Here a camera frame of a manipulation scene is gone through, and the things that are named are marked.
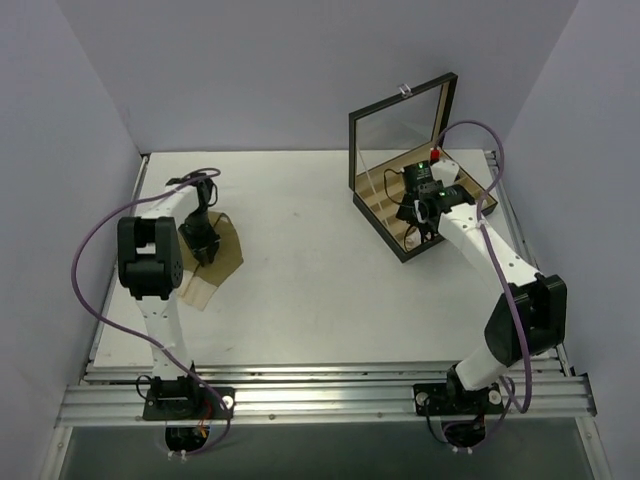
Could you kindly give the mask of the tan brown underwear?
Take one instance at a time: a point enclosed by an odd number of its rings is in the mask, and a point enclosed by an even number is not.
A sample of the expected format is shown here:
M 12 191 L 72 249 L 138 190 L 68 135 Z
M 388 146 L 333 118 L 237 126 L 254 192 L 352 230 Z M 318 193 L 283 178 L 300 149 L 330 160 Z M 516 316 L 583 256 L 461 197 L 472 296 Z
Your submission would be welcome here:
M 231 218 L 224 212 L 209 211 L 209 221 L 220 236 L 212 264 L 200 266 L 178 234 L 184 266 L 177 295 L 187 305 L 203 311 L 218 288 L 243 264 L 242 248 Z

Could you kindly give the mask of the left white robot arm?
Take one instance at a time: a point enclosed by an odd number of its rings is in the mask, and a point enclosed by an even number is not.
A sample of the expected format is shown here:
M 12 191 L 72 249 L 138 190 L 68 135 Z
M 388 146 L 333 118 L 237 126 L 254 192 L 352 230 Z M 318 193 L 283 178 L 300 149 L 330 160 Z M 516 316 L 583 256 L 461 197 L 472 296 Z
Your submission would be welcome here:
M 136 300 L 152 345 L 154 366 L 147 398 L 165 402 L 179 419 L 199 411 L 203 389 L 190 376 L 195 371 L 183 339 L 177 289 L 184 275 L 180 244 L 199 266 L 213 263 L 220 236 L 209 217 L 217 199 L 212 171 L 196 170 L 166 183 L 166 196 L 140 216 L 117 223 L 118 276 Z

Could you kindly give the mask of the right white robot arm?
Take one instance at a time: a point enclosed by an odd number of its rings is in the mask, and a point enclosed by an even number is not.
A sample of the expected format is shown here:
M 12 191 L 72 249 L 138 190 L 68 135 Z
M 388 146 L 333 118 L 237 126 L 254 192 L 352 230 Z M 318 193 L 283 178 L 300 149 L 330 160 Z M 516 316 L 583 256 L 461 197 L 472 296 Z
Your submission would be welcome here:
M 439 236 L 456 247 L 496 299 L 482 343 L 454 366 L 443 390 L 447 406 L 464 413 L 511 366 L 522 363 L 530 374 L 533 356 L 564 342 L 568 291 L 559 276 L 542 274 L 496 232 L 482 202 L 456 183 L 458 170 L 444 160 L 403 167 L 397 216 L 423 238 Z

